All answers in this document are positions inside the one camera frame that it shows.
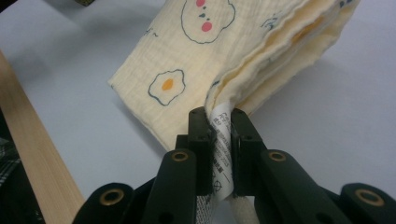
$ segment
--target cartoon cloud print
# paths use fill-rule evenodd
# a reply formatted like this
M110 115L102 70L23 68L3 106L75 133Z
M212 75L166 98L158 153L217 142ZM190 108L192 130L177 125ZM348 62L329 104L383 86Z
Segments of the cartoon cloud print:
M148 95L160 105L169 105L185 88L184 73L177 69L158 74L149 85Z
M235 18L229 0L186 0L181 11L184 34L198 44L214 42Z

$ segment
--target folded towel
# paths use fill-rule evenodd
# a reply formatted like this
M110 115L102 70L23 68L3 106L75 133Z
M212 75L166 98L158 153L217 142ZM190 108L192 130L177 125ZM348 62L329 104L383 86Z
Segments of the folded towel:
M195 107L208 118L223 104L253 113L336 41L358 3L167 0L108 82L171 150ZM257 221L244 207L238 222Z

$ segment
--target fabric tag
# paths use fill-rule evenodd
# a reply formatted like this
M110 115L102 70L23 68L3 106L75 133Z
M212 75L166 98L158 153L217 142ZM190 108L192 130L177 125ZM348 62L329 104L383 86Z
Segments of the fabric tag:
M217 105L210 114L210 125L216 131L213 158L213 194L218 203L233 193L233 168L231 159L230 102Z

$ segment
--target wooden board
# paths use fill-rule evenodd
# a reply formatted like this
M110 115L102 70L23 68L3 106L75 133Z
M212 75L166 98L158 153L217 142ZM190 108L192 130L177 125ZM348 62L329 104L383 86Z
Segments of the wooden board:
M1 51L0 107L46 223L72 223L84 199Z

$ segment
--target pink circle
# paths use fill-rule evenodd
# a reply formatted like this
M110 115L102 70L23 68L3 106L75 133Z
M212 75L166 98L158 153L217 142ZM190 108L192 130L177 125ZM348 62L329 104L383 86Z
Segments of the pink circle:
M201 7L205 4L205 0L197 0L196 4L198 7Z
M207 21L202 25L202 31L208 32L212 29L212 22Z

